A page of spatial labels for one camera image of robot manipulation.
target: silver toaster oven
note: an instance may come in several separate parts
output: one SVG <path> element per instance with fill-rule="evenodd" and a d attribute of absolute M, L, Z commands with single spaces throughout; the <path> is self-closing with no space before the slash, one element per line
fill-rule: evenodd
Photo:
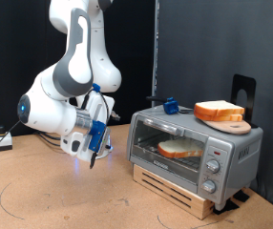
<path fill-rule="evenodd" d="M 192 140 L 202 156 L 168 158 L 158 144 L 169 139 Z M 171 114 L 162 106 L 133 115 L 127 158 L 133 164 L 215 202 L 225 202 L 256 177 L 263 138 L 261 128 L 245 135 L 232 135 L 208 127 L 192 114 Z"/>

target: black wall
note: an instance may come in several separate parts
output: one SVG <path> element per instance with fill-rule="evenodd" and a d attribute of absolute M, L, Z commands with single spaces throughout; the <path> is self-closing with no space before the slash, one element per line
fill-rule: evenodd
<path fill-rule="evenodd" d="M 50 0 L 0 0 L 0 124 L 18 121 L 17 103 L 35 77 L 65 52 L 66 35 L 49 20 Z M 155 0 L 115 0 L 105 12 L 107 52 L 122 74 L 114 94 L 114 110 L 130 123 L 131 116 L 150 103 L 154 53 Z M 20 124 L 13 135 L 33 130 Z"/>
<path fill-rule="evenodd" d="M 230 101 L 236 73 L 256 79 L 263 140 L 252 188 L 273 203 L 273 1 L 161 0 L 157 58 L 157 95 L 190 108 Z"/>

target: table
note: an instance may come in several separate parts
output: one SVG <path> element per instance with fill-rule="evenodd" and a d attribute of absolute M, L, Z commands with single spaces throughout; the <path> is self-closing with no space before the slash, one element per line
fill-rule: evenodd
<path fill-rule="evenodd" d="M 0 228 L 273 228 L 273 205 L 251 191 L 240 208 L 199 220 L 133 181 L 129 125 L 111 127 L 114 150 L 89 163 L 37 135 L 0 152 Z"/>

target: toast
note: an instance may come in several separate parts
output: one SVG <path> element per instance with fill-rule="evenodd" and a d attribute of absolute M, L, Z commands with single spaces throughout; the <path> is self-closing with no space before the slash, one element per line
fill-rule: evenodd
<path fill-rule="evenodd" d="M 191 139 L 177 139 L 160 142 L 157 150 L 163 156 L 169 158 L 182 158 L 188 156 L 202 156 L 203 150 Z"/>
<path fill-rule="evenodd" d="M 228 116 L 243 115 L 244 108 L 224 100 L 196 103 L 194 112 L 198 115 Z"/>
<path fill-rule="evenodd" d="M 204 121 L 242 121 L 241 114 L 231 114 L 225 116 L 210 116 L 194 112 L 194 116 Z"/>

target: control panel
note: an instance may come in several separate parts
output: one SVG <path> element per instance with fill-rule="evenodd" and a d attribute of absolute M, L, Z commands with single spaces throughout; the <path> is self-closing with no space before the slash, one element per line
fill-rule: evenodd
<path fill-rule="evenodd" d="M 221 185 L 225 174 L 227 155 L 226 151 L 217 147 L 208 147 L 199 177 L 198 193 L 201 197 L 214 202 L 218 202 L 221 198 Z"/>

